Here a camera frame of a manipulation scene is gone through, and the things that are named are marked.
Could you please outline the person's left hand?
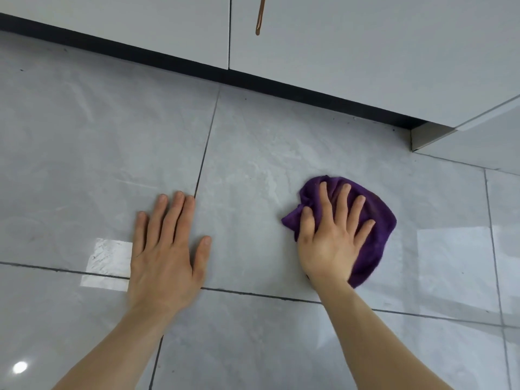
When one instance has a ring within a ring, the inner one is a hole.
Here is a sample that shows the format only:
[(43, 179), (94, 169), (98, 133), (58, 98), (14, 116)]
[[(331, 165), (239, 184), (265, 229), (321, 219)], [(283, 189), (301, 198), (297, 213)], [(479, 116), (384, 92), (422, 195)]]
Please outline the person's left hand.
[(127, 289), (129, 308), (138, 304), (164, 304), (178, 313), (193, 302), (205, 283), (192, 279), (194, 255), (198, 247), (192, 256), (189, 239), (196, 209), (194, 196), (185, 194), (173, 243), (160, 246), (163, 220), (172, 198), (165, 194), (157, 197), (151, 215), (147, 214), (144, 251), (136, 258), (132, 258), (131, 251), (131, 275)]

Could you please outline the person's right hand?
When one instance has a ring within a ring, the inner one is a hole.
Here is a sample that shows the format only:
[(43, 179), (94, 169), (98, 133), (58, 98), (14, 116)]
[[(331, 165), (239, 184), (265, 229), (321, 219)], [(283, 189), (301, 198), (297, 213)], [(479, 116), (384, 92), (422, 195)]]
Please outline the person's right hand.
[(354, 247), (354, 237), (359, 231), (360, 212), (366, 199), (357, 196), (349, 209), (351, 233), (341, 231), (335, 225), (335, 211), (325, 182), (319, 186), (319, 201), (322, 217), (314, 239), (308, 244), (298, 244), (297, 240), (297, 251), (304, 273), (320, 299), (324, 299), (326, 293), (334, 293), (336, 289), (352, 290), (348, 279), (360, 252)]

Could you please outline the purple cleaning cloth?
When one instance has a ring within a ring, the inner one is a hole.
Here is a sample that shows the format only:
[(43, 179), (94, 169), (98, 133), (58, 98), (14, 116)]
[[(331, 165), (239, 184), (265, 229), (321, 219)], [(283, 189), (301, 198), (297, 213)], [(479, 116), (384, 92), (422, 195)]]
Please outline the purple cleaning cloth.
[(330, 177), (328, 175), (317, 176), (309, 179), (299, 191), (300, 203), (294, 210), (281, 219), (283, 226), (294, 232), (297, 241), (300, 234), (301, 214), (305, 206), (313, 211), (315, 217), (315, 228), (319, 227), (322, 217), (322, 209), (319, 201), (319, 185), (327, 183), (328, 197), (335, 210), (337, 198), (342, 186), (350, 184), (351, 190), (347, 199), (348, 208), (351, 208), (357, 196), (364, 196), (366, 201), (360, 212), (360, 224), (357, 230), (368, 221), (375, 222), (373, 229), (367, 236), (367, 240), (360, 249), (358, 258), (353, 267), (348, 283), (353, 288), (362, 285), (374, 270), (378, 267), (384, 253), (385, 245), (397, 225), (397, 219), (391, 209), (379, 196), (344, 177)]

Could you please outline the person's right forearm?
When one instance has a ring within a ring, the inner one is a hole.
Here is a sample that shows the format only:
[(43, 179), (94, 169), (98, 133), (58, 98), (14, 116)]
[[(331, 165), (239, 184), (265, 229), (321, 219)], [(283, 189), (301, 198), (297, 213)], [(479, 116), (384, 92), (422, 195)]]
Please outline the person's right forearm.
[(400, 341), (346, 280), (311, 281), (358, 390), (453, 390)]

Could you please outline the person's left forearm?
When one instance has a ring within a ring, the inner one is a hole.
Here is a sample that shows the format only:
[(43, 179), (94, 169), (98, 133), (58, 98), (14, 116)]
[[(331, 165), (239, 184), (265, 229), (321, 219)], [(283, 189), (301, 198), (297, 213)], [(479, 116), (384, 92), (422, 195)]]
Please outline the person's left forearm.
[(164, 304), (129, 308), (115, 328), (52, 390), (135, 390), (176, 313)]

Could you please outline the grey cabinet side panel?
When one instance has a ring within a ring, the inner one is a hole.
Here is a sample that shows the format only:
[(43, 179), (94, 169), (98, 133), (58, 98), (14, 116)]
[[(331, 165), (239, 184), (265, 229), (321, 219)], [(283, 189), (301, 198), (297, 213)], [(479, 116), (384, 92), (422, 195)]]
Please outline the grey cabinet side panel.
[(432, 122), (414, 128), (411, 149), (520, 176), (520, 94), (455, 128)]

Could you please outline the grey cabinet door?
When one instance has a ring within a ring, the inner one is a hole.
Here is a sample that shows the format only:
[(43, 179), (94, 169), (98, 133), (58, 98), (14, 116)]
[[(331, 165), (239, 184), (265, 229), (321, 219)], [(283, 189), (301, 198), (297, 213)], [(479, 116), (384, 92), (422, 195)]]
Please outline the grey cabinet door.
[(520, 95), (520, 0), (231, 0), (230, 68), (450, 127)]
[(230, 0), (0, 0), (0, 12), (229, 67)]

